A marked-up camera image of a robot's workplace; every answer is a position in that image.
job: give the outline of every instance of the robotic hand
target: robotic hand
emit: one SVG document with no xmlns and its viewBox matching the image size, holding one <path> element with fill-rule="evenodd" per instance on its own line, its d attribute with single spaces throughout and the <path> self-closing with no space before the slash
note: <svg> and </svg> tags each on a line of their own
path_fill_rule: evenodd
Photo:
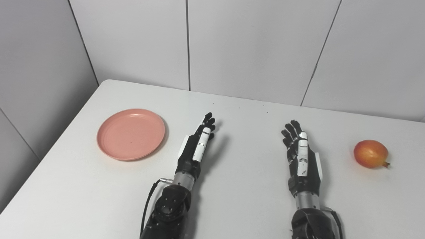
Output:
<svg viewBox="0 0 425 239">
<path fill-rule="evenodd" d="M 181 239 L 186 228 L 187 212 L 190 208 L 190 198 L 193 184 L 201 172 L 200 163 L 204 155 L 207 142 L 214 137 L 211 133 L 215 129 L 215 119 L 209 112 L 199 125 L 196 132 L 186 136 L 179 152 L 177 169 L 173 180 L 160 179 L 171 185 L 162 190 L 162 195 L 155 203 L 146 227 L 141 230 L 140 239 Z M 155 190 L 152 187 L 142 219 L 142 228 L 150 196 Z"/>
<path fill-rule="evenodd" d="M 292 120 L 282 130 L 283 143 L 291 174 L 289 190 L 297 211 L 292 224 L 292 239 L 343 239 L 341 223 L 335 211 L 319 205 L 322 168 L 319 154 L 310 149 L 307 133 Z"/>
</svg>

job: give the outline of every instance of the table surface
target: table surface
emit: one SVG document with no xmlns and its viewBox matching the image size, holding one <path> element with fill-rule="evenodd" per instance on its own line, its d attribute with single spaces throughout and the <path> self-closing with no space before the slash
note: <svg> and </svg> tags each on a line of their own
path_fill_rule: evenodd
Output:
<svg viewBox="0 0 425 239">
<path fill-rule="evenodd" d="M 128 108 L 156 112 L 167 133 L 150 156 L 121 162 L 99 150 L 96 134 Z M 290 238 L 295 200 L 280 131 L 292 119 L 320 153 L 321 203 L 339 213 L 346 238 L 425 234 L 424 123 L 107 80 L 0 215 L 0 238 L 138 238 L 152 183 L 173 177 L 184 136 L 209 111 L 216 137 L 193 188 L 185 239 Z M 388 148 L 390 169 L 355 162 L 353 148 L 364 139 Z"/>
</svg>

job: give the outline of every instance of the wall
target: wall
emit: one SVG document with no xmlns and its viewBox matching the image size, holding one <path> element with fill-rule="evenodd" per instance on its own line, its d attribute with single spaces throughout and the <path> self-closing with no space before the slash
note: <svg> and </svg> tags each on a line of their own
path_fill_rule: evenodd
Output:
<svg viewBox="0 0 425 239">
<path fill-rule="evenodd" d="M 98 85 L 66 0 L 1 1 L 0 32 L 2 209 Z"/>
<path fill-rule="evenodd" d="M 189 89 L 184 0 L 70 0 L 99 83 Z"/>
<path fill-rule="evenodd" d="M 0 111 L 0 213 L 40 162 Z"/>
<path fill-rule="evenodd" d="M 425 116 L 425 34 L 419 30 L 424 3 L 71 4 L 100 81 L 113 78 L 414 121 Z"/>
<path fill-rule="evenodd" d="M 344 0 L 303 106 L 421 121 L 424 2 Z"/>
</svg>

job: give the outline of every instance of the red fruit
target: red fruit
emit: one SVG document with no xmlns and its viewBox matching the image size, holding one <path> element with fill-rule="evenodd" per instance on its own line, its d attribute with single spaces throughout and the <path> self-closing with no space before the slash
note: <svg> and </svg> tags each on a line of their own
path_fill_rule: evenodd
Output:
<svg viewBox="0 0 425 239">
<path fill-rule="evenodd" d="M 384 166 L 388 168 L 389 163 L 385 162 L 388 157 L 387 148 L 376 140 L 363 140 L 354 147 L 354 158 L 357 163 L 366 168 L 376 168 Z"/>
</svg>

